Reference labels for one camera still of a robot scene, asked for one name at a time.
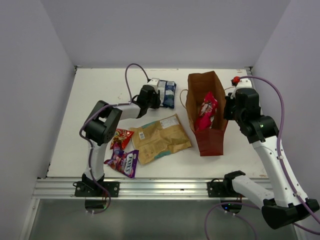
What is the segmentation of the blue snack bag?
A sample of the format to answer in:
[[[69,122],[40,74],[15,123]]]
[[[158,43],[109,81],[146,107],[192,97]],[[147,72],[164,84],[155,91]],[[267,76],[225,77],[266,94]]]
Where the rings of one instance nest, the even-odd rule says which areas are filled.
[[[160,106],[163,108],[175,108],[175,94],[177,84],[175,81],[159,80],[158,90]]]

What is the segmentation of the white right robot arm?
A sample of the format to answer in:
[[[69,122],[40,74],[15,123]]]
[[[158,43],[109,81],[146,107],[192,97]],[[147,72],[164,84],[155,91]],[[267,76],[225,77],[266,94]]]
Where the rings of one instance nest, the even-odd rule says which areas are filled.
[[[277,144],[279,130],[270,116],[261,114],[259,94],[252,87],[234,90],[226,97],[224,118],[234,120],[257,152],[269,177],[272,191],[258,185],[240,170],[223,179],[227,196],[237,193],[248,198],[259,209],[272,229],[301,221],[320,209],[316,199],[309,198],[295,178],[283,147]]]

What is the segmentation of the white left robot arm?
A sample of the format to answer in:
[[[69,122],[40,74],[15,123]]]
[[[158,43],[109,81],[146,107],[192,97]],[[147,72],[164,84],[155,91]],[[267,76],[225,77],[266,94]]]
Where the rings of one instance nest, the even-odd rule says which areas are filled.
[[[108,104],[98,101],[79,130],[79,135],[89,144],[88,162],[81,182],[92,196],[103,193],[104,159],[108,143],[112,140],[121,120],[139,119],[148,109],[160,107],[160,92],[157,87],[145,84],[135,100],[128,103]]]

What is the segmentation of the pink chips bag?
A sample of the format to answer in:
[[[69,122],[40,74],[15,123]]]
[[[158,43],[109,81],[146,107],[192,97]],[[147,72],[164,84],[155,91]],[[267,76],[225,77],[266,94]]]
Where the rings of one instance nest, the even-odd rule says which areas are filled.
[[[197,119],[194,124],[195,131],[202,131],[211,127],[215,115],[218,110],[218,101],[210,91],[203,99],[203,103],[198,112]]]

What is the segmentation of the red brown paper bag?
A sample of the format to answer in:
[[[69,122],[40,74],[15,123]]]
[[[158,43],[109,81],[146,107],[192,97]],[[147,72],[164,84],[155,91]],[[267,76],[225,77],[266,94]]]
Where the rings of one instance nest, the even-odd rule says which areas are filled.
[[[185,108],[190,129],[195,135],[200,156],[224,154],[224,136],[228,121],[224,119],[226,105],[225,90],[215,71],[191,73],[187,79],[188,89]],[[206,129],[196,130],[195,124],[205,96],[212,93],[217,100],[217,111],[213,123]]]

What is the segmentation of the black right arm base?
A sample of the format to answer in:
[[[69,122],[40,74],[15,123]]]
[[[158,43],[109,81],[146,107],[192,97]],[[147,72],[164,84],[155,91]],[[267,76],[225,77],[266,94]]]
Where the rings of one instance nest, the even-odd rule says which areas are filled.
[[[207,195],[209,198],[231,198],[236,197],[236,193],[227,191],[223,181],[218,178],[214,178],[206,183]]]

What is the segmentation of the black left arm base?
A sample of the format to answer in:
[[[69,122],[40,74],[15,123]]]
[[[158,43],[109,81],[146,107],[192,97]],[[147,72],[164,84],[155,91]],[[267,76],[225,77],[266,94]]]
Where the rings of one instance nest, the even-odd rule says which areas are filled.
[[[98,182],[105,190],[108,191],[110,197],[117,198],[119,196],[120,182],[119,181],[103,181]],[[88,186],[82,181],[77,181],[72,184],[75,187],[74,195],[76,197],[94,198],[106,196],[105,191],[97,186],[95,183],[93,186]]]

